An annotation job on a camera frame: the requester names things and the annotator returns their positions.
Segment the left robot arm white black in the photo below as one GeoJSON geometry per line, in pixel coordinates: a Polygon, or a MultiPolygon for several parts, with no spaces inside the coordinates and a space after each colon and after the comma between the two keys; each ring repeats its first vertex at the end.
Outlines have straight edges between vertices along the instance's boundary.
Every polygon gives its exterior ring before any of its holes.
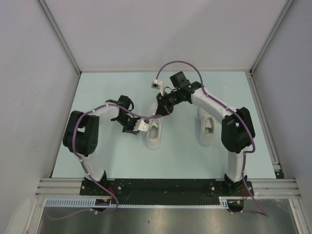
{"type": "Polygon", "coordinates": [[[116,121],[124,133],[137,135],[141,118],[132,113],[134,104],[128,96],[121,95],[118,100],[107,100],[103,105],[86,113],[73,111],[70,114],[63,146],[80,161],[85,179],[91,181],[91,190],[97,195],[108,189],[107,174],[97,162],[95,154],[98,145],[99,126],[107,121],[116,121]]]}

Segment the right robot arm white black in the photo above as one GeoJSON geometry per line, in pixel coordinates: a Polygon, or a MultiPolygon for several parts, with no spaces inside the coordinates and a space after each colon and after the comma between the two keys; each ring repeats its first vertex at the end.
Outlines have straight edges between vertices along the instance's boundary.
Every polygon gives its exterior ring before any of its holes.
{"type": "Polygon", "coordinates": [[[183,72],[170,77],[174,90],[170,93],[158,79],[151,87],[160,92],[156,96],[156,115],[170,115],[174,106],[188,102],[207,112],[221,124],[221,142],[228,151],[228,169],[224,176],[225,191],[229,195],[237,195],[247,184],[245,174],[246,154],[248,147],[254,146],[255,131],[250,112],[247,108],[233,109],[228,104],[213,96],[202,82],[191,83],[183,72]]]}

